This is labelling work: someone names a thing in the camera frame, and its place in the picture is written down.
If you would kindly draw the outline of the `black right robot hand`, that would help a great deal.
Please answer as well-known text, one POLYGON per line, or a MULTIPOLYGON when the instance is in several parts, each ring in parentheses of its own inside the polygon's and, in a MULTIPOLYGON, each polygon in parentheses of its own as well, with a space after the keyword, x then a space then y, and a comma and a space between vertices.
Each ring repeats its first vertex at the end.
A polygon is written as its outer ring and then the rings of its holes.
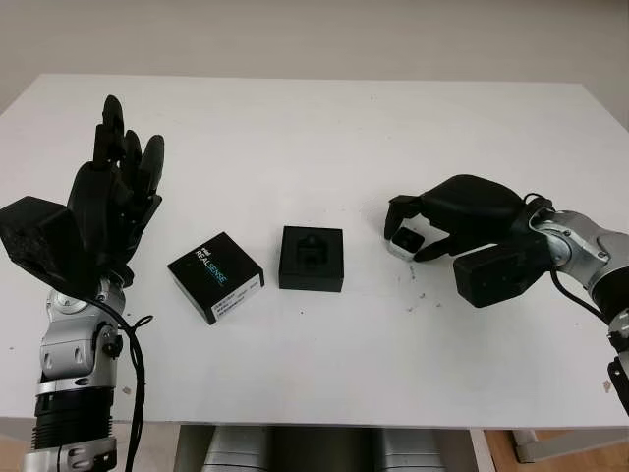
POLYGON ((383 236, 411 254, 415 262, 457 256, 505 239, 524 208, 524 199, 507 187, 482 177, 459 174, 418 196, 392 198, 383 236), (418 215, 447 236, 424 246, 425 238, 415 233, 403 242, 396 236, 403 221, 418 215))

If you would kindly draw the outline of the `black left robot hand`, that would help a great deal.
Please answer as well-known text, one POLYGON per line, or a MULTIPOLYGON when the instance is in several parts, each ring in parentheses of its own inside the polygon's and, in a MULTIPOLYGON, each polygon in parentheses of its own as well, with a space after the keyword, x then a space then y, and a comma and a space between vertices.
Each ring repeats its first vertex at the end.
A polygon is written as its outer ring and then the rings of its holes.
POLYGON ((68 199, 100 277, 117 278, 123 287, 133 284, 129 261, 162 202, 157 188, 163 164, 163 137, 154 135, 142 146, 138 135, 125 128, 120 101, 108 95, 95 128, 92 160, 80 167, 68 199))

